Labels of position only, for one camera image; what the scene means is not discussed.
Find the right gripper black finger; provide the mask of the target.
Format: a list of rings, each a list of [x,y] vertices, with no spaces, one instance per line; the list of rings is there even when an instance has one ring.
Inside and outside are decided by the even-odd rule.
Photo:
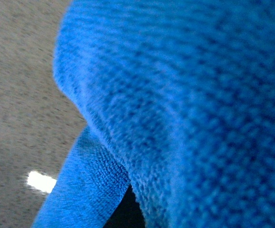
[[[131,185],[104,228],[145,228],[144,217]]]

